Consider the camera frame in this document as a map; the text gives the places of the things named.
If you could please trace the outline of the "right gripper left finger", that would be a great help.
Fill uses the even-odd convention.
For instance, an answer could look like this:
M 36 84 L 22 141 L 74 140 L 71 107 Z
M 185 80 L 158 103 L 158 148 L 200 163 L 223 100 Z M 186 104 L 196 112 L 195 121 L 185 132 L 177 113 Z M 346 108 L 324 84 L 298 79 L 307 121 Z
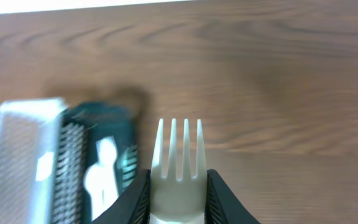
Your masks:
M 91 224 L 149 224 L 150 170 L 142 169 L 118 199 Z

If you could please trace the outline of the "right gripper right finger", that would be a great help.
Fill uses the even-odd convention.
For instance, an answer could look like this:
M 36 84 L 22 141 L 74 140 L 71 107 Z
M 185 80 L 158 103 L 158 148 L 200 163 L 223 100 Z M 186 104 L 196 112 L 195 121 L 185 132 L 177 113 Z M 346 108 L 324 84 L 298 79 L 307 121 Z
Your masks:
M 205 224 L 260 224 L 214 169 L 207 170 Z

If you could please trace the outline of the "white fork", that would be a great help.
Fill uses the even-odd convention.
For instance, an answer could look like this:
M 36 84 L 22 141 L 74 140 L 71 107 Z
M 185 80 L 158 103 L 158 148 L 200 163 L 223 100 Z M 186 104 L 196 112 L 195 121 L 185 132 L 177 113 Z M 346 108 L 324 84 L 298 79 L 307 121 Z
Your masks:
M 188 223 L 204 214 L 207 194 L 207 165 L 203 127 L 197 120 L 196 174 L 191 174 L 190 127 L 184 120 L 181 178 L 177 178 L 177 120 L 172 119 L 167 174 L 163 175 L 163 127 L 158 121 L 150 170 L 150 212 L 165 222 Z

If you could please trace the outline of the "white thick plastic spoon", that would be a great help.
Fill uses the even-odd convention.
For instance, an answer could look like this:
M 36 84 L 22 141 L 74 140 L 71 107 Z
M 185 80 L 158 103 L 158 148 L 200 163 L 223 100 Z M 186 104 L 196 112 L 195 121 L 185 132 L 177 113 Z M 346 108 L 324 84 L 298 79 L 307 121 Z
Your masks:
M 93 164 L 85 172 L 83 185 L 91 199 L 91 221 L 93 221 L 118 198 L 113 166 Z

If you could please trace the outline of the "dark green plastic basket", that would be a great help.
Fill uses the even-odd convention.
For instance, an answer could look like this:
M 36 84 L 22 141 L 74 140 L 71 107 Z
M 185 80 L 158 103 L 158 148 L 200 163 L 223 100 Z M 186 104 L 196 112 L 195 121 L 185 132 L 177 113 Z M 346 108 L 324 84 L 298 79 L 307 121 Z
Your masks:
M 91 199 L 83 185 L 85 172 L 99 164 L 96 143 L 113 136 L 118 197 L 138 173 L 139 153 L 132 114 L 126 107 L 85 102 L 63 112 L 55 160 L 52 223 L 91 223 Z

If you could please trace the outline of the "pale green plastic fork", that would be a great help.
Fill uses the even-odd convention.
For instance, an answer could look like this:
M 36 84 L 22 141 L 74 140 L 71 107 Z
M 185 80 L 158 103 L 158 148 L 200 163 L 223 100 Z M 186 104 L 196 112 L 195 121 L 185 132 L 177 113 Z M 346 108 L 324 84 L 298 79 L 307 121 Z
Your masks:
M 118 198 L 114 164 L 117 159 L 116 143 L 113 136 L 102 138 L 96 143 L 99 165 L 103 170 L 104 202 L 114 203 Z

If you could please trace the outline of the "white label sticker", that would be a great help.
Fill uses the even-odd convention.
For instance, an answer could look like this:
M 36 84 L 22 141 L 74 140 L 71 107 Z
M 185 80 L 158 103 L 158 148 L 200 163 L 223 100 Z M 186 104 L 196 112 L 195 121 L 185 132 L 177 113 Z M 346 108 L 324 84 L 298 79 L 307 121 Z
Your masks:
M 44 155 L 38 158 L 36 175 L 35 175 L 36 181 L 44 181 L 45 179 L 50 177 L 53 169 L 53 162 L 54 162 L 53 152 L 46 152 Z

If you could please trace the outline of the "clear plastic basket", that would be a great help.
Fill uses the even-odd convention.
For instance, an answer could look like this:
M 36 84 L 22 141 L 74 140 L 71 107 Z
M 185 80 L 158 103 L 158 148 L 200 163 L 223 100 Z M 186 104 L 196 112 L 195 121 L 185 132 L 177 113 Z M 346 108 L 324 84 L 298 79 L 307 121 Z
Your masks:
M 50 223 L 62 98 L 0 104 L 0 223 Z M 36 181 L 37 160 L 54 153 L 52 173 Z

